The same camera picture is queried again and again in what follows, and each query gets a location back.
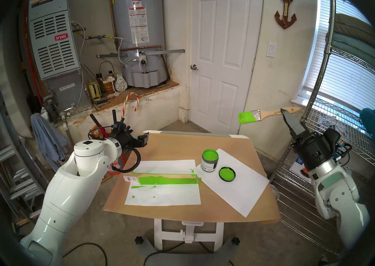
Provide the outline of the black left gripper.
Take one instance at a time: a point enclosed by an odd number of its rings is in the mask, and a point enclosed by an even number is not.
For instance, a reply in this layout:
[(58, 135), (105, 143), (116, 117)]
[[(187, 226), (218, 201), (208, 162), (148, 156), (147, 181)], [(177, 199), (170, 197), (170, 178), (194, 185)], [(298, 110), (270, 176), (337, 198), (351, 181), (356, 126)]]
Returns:
[[(138, 150), (135, 149), (135, 138), (131, 136), (132, 130), (129, 129), (123, 122), (114, 122), (111, 126), (112, 131), (109, 134), (109, 140), (113, 143), (116, 155), (121, 155), (127, 151), (133, 151), (138, 155)], [(143, 148), (147, 145), (149, 140), (149, 133), (144, 133), (137, 137), (137, 147)]]

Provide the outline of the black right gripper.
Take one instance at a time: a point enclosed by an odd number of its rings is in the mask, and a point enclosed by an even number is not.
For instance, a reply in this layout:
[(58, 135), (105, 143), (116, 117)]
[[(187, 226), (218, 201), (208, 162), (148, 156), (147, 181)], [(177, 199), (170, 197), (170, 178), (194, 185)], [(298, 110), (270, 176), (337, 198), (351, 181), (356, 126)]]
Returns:
[(333, 157), (341, 138), (339, 132), (328, 128), (323, 134), (311, 133), (292, 113), (285, 109), (281, 109), (281, 113), (295, 141), (292, 143), (293, 151), (301, 158), (307, 171), (312, 171)]

